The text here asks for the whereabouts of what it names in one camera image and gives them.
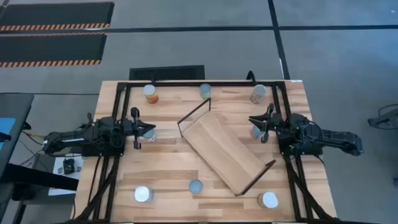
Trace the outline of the short teal pink can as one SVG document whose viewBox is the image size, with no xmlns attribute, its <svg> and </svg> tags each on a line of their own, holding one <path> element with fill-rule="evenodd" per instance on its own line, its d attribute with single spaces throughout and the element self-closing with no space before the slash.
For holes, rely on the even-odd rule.
<svg viewBox="0 0 398 224">
<path fill-rule="evenodd" d="M 264 132 L 261 131 L 257 126 L 253 125 L 251 129 L 251 136 L 254 139 L 261 139 L 264 135 Z"/>
</svg>

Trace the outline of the tall orange corn can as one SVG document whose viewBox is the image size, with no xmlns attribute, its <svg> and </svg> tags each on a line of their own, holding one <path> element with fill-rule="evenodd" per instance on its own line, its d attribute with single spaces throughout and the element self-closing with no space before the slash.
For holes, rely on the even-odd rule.
<svg viewBox="0 0 398 224">
<path fill-rule="evenodd" d="M 154 104 L 159 100 L 159 96 L 156 93 L 155 86 L 152 84 L 145 85 L 143 88 L 143 94 L 148 103 Z"/>
<path fill-rule="evenodd" d="M 134 192 L 134 199 L 140 203 L 149 203 L 154 199 L 154 192 L 146 186 L 138 186 Z"/>
</svg>

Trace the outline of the small black device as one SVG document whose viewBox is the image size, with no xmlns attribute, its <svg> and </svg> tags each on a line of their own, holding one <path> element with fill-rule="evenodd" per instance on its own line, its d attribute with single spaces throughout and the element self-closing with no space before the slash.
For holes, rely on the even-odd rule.
<svg viewBox="0 0 398 224">
<path fill-rule="evenodd" d="M 75 160 L 74 159 L 65 159 L 63 161 L 63 172 L 65 175 L 72 174 L 75 171 Z"/>
</svg>

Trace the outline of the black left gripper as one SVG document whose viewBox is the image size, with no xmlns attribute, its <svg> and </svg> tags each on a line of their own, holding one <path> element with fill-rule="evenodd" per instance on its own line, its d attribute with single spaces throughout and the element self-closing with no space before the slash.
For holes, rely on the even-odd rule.
<svg viewBox="0 0 398 224">
<path fill-rule="evenodd" d="M 121 135 L 124 138 L 124 141 L 128 136 L 133 136 L 134 149 L 140 149 L 139 134 L 145 134 L 153 130 L 153 128 L 155 128 L 156 125 L 145 123 L 139 120 L 139 127 L 140 127 L 139 128 L 138 127 L 139 110 L 136 107 L 131 108 L 131 116 L 132 120 L 124 118 L 121 121 Z"/>
</svg>

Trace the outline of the wooden shelf with black legs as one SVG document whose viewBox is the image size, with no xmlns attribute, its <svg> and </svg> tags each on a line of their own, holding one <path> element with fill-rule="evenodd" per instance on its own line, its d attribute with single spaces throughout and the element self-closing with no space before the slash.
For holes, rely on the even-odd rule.
<svg viewBox="0 0 398 224">
<path fill-rule="evenodd" d="M 260 161 L 211 111 L 211 98 L 177 122 L 178 130 L 235 196 L 244 195 L 275 163 Z"/>
</svg>

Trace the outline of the tall grey peach can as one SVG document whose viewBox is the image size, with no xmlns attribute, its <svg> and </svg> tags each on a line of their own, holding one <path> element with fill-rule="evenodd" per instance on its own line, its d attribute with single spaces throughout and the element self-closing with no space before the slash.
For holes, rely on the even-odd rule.
<svg viewBox="0 0 398 224">
<path fill-rule="evenodd" d="M 274 192 L 264 192 L 257 196 L 258 204 L 263 208 L 277 208 L 279 205 L 278 198 Z"/>
<path fill-rule="evenodd" d="M 259 104 L 264 101 L 264 99 L 266 97 L 266 93 L 267 93 L 267 90 L 264 85 L 256 85 L 253 88 L 253 91 L 250 96 L 250 100 L 255 104 Z"/>
</svg>

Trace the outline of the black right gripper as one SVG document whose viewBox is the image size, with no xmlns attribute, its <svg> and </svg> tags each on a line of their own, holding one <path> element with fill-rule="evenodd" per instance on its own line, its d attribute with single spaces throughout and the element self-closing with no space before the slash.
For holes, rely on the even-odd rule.
<svg viewBox="0 0 398 224">
<path fill-rule="evenodd" d="M 262 143 L 266 143 L 269 140 L 269 131 L 276 131 L 277 127 L 279 127 L 280 123 L 283 121 L 282 115 L 280 113 L 275 113 L 274 109 L 275 105 L 270 103 L 264 114 L 249 117 L 249 120 L 253 121 L 253 125 L 264 133 L 262 136 Z"/>
</svg>

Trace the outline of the white paper sheet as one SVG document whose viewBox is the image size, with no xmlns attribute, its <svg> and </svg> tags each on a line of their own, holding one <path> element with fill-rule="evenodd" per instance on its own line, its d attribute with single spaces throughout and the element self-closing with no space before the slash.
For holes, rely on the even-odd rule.
<svg viewBox="0 0 398 224">
<path fill-rule="evenodd" d="M 68 159 L 74 160 L 75 171 L 71 174 L 64 173 L 63 162 Z M 53 173 L 57 174 L 57 175 L 62 175 L 65 177 L 80 179 L 81 172 L 83 169 L 83 164 L 84 164 L 83 157 L 78 156 L 77 154 L 69 154 L 67 157 L 56 157 L 54 167 L 53 167 Z"/>
</svg>

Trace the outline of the dark grey desk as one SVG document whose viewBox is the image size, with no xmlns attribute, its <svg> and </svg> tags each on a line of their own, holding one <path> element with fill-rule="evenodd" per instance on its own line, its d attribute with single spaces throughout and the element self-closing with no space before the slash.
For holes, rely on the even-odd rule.
<svg viewBox="0 0 398 224">
<path fill-rule="evenodd" d="M 31 94 L 0 93 L 0 118 L 15 118 L 16 122 L 11 131 L 12 140 L 5 143 L 0 150 L 0 177 L 10 159 L 22 132 L 22 128 L 29 114 L 34 96 Z"/>
</svg>

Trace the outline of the black floor stand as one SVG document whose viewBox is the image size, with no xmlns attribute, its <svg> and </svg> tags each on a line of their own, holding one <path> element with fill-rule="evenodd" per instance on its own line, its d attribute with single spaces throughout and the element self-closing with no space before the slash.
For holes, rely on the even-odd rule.
<svg viewBox="0 0 398 224">
<path fill-rule="evenodd" d="M 369 118 L 368 124 L 376 129 L 398 129 L 398 104 L 383 106 L 378 109 L 378 117 Z"/>
</svg>

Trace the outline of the short white carrots can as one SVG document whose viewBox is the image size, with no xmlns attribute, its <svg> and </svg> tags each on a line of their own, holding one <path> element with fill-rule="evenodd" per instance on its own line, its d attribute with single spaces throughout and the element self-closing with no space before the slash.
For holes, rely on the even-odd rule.
<svg viewBox="0 0 398 224">
<path fill-rule="evenodd" d="M 156 140 L 155 130 L 149 130 L 142 137 L 148 142 L 154 142 Z"/>
</svg>

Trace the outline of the black desk foot bar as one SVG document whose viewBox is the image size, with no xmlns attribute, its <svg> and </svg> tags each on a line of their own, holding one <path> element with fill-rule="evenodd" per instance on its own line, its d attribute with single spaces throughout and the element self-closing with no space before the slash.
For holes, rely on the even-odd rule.
<svg viewBox="0 0 398 224">
<path fill-rule="evenodd" d="M 8 164 L 0 177 L 0 183 L 30 184 L 64 190 L 76 190 L 78 182 L 78 179 L 15 164 Z"/>
</svg>

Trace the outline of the short mandarin oranges can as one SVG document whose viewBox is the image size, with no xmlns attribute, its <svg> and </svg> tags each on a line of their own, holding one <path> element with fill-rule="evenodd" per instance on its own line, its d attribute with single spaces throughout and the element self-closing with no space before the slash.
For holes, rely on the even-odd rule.
<svg viewBox="0 0 398 224">
<path fill-rule="evenodd" d="M 201 194 L 201 191 L 203 190 L 203 182 L 198 180 L 198 179 L 193 179 L 189 183 L 189 191 L 192 194 Z"/>
</svg>

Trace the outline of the black hazard-striped floor mat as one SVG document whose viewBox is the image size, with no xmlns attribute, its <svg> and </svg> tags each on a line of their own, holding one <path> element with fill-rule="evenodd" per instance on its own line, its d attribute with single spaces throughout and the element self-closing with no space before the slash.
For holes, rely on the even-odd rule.
<svg viewBox="0 0 398 224">
<path fill-rule="evenodd" d="M 98 65 L 106 39 L 102 33 L 0 37 L 0 67 Z"/>
<path fill-rule="evenodd" d="M 113 9 L 113 2 L 10 4 L 0 7 L 0 31 L 107 28 Z"/>
</svg>

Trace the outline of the black floor grille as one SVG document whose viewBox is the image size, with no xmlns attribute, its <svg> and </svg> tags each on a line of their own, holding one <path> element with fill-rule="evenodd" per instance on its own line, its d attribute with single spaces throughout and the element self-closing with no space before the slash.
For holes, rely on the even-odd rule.
<svg viewBox="0 0 398 224">
<path fill-rule="evenodd" d="M 205 80 L 204 65 L 131 68 L 129 80 Z"/>
</svg>

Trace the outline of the blue screen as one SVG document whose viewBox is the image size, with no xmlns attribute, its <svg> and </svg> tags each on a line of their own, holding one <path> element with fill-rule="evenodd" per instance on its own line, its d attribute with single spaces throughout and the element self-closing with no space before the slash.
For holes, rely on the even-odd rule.
<svg viewBox="0 0 398 224">
<path fill-rule="evenodd" d="M 11 131 L 16 122 L 15 118 L 0 118 L 0 150 L 5 143 L 12 140 Z"/>
</svg>

